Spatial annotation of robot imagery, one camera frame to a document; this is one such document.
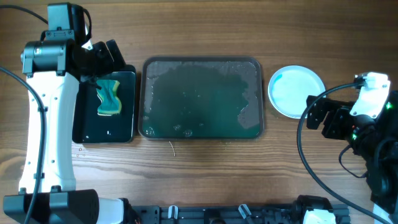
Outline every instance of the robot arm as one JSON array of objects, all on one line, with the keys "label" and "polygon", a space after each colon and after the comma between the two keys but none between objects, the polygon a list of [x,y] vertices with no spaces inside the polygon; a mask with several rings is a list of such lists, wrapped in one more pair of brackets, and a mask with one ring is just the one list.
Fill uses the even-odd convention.
[{"label": "robot arm", "polygon": [[[109,49],[103,42],[87,46],[91,32],[85,34],[83,13],[90,23],[91,19],[81,6],[51,4],[48,11],[46,40],[27,43],[21,55],[22,72],[40,95],[46,114],[43,168],[34,201],[34,207],[40,209],[34,209],[32,218],[41,223],[121,223],[129,214],[128,209],[125,211],[129,208],[127,200],[98,198],[95,190],[76,190],[72,125],[81,83],[119,69],[125,65],[123,58],[114,41],[108,44]],[[25,221],[25,205],[32,200],[39,156],[40,113],[30,93],[29,102],[27,157],[19,195],[5,196],[3,206],[4,213],[19,223]]]},{"label": "robot arm", "polygon": [[[317,129],[324,121],[325,138],[346,140],[354,154],[366,161],[366,182],[371,200],[398,223],[398,91],[389,93],[387,75],[370,72],[363,79],[356,103],[324,98],[309,111],[307,128]],[[314,101],[309,96],[307,104]]]}]

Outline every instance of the green sponge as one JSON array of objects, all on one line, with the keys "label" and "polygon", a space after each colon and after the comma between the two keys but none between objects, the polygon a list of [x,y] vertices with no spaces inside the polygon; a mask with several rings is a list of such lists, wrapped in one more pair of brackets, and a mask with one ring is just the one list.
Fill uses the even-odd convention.
[{"label": "green sponge", "polygon": [[98,115],[111,116],[120,113],[122,103],[116,96],[119,84],[119,81],[116,80],[97,80],[97,85],[101,87],[100,90],[97,89],[98,98],[101,100]]}]

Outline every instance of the water droplet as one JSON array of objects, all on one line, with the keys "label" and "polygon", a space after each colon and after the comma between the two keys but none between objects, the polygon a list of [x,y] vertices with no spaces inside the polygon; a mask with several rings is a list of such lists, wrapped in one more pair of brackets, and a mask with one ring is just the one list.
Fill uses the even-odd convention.
[{"label": "water droplet", "polygon": [[176,131],[178,131],[180,128],[181,128],[180,124],[174,126],[174,130],[176,130]]},{"label": "water droplet", "polygon": [[193,134],[191,129],[187,129],[183,133],[184,133],[185,137],[191,137]]},{"label": "water droplet", "polygon": [[155,131],[154,131],[154,129],[153,129],[152,127],[149,127],[149,128],[147,128],[147,129],[145,130],[145,133],[146,133],[148,136],[153,136],[153,135],[155,134]]}]

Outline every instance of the table surface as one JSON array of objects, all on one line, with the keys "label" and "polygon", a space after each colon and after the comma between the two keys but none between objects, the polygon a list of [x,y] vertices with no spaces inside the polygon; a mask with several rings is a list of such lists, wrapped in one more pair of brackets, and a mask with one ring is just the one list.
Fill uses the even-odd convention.
[{"label": "table surface", "polygon": [[[154,55],[250,55],[262,65],[265,133],[255,141],[148,141],[135,135],[129,144],[73,144],[77,189],[101,197],[126,197],[133,205],[239,205],[290,203],[300,194],[329,196],[308,175],[296,147],[296,119],[279,114],[266,87],[286,65],[311,68],[331,88],[353,75],[378,71],[398,83],[397,1],[83,1],[93,19],[93,42],[115,39],[127,63],[142,70]],[[47,17],[44,3],[26,7]],[[26,42],[47,27],[23,12],[0,13],[0,65],[21,75],[19,55]],[[355,100],[354,90],[331,96]],[[17,193],[25,163],[27,91],[0,75],[0,196]],[[364,179],[338,163],[344,141],[304,130],[306,157],[333,190],[367,209],[373,208]],[[355,173],[364,161],[346,153]],[[373,221],[351,209],[352,223]],[[3,212],[0,223],[12,223]]]}]

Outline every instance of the black tray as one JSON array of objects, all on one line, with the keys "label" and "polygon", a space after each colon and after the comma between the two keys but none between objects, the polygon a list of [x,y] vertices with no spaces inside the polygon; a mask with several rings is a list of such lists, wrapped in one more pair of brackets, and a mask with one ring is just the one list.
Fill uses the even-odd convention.
[{"label": "black tray", "polygon": [[101,104],[96,88],[80,84],[73,119],[72,140],[75,143],[129,142],[133,136],[134,102],[136,97],[136,74],[113,72],[100,79],[120,82],[117,96],[122,103],[120,114],[100,116]]},{"label": "black tray", "polygon": [[152,57],[138,131],[155,140],[255,139],[264,131],[262,72],[252,57]]}]

